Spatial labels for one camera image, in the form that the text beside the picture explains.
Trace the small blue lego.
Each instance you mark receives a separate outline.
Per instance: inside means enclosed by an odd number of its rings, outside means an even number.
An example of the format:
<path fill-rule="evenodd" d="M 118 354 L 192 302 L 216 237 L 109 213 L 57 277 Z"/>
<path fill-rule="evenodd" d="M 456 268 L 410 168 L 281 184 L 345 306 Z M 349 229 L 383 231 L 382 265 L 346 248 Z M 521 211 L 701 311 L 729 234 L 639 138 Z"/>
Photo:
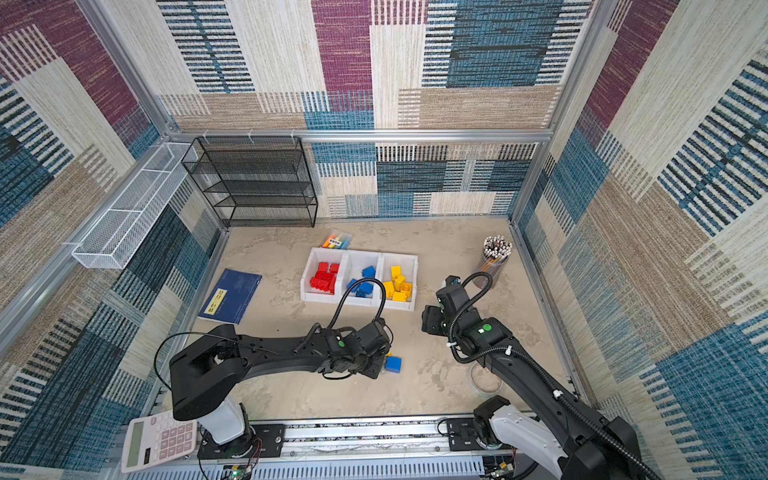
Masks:
<path fill-rule="evenodd" d="M 373 294 L 373 284 L 363 282 L 356 287 L 355 295 L 361 298 L 369 298 Z"/>

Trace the long yellow lego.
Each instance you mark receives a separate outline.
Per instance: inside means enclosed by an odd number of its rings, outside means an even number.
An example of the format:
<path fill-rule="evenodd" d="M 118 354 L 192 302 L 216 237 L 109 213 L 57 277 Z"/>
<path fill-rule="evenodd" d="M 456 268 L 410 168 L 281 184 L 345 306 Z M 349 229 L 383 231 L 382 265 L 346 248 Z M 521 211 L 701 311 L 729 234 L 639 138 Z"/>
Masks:
<path fill-rule="evenodd" d="M 393 279 L 393 285 L 396 291 L 401 291 L 405 283 L 406 278 L 403 275 L 398 275 Z"/>

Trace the tall red lego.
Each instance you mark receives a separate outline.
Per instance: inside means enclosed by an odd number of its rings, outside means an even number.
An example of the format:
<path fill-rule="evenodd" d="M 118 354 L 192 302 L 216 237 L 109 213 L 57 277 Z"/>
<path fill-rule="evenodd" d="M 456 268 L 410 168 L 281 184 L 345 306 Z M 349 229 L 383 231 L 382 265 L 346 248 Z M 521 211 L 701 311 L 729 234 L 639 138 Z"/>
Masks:
<path fill-rule="evenodd" d="M 317 272 L 310 280 L 310 285 L 318 290 L 332 291 L 336 282 L 336 275 L 330 272 Z"/>

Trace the long red lego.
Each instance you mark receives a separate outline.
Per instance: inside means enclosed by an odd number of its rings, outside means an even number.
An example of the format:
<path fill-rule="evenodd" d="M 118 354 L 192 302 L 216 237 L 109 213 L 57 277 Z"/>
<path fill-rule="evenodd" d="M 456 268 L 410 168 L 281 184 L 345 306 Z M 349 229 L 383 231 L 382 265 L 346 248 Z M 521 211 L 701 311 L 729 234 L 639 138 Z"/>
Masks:
<path fill-rule="evenodd" d="M 312 277 L 310 279 L 310 287 L 315 290 L 320 290 L 322 292 L 329 293 L 329 280 L 318 278 L 318 277 Z"/>

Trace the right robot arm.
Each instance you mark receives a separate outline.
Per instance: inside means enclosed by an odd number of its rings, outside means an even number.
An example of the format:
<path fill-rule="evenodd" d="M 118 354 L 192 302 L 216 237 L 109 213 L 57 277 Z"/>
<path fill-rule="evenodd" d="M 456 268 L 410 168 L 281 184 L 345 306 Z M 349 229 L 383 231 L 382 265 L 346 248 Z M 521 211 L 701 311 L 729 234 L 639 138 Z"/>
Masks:
<path fill-rule="evenodd" d="M 474 412 L 474 429 L 485 448 L 507 444 L 558 479 L 655 479 L 639 447 L 637 433 L 622 417 L 608 419 L 549 374 L 512 331 L 475 308 L 493 284 L 484 272 L 483 288 L 468 295 L 465 279 L 448 276 L 438 303 L 422 313 L 423 332 L 442 336 L 460 364 L 478 364 L 510 386 L 534 412 L 527 417 L 495 397 Z"/>

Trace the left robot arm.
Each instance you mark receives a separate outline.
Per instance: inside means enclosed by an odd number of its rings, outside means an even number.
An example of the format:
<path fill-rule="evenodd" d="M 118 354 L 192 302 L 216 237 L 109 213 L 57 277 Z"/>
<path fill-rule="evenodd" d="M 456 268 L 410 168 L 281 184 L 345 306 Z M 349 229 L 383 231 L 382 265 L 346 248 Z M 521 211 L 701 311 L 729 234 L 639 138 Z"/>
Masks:
<path fill-rule="evenodd" d="M 377 286 L 381 299 L 370 323 L 360 329 L 337 327 L 348 296 L 355 289 Z M 386 287 L 375 278 L 349 284 L 328 325 L 313 324 L 300 337 L 264 338 L 239 334 L 229 324 L 197 338 L 169 362 L 172 414 L 177 421 L 196 421 L 203 439 L 224 457 L 255 451 L 257 434 L 245 408 L 230 398 L 233 388 L 252 378 L 289 372 L 317 373 L 327 380 L 355 375 L 377 379 L 384 369 L 394 335 L 382 318 Z"/>

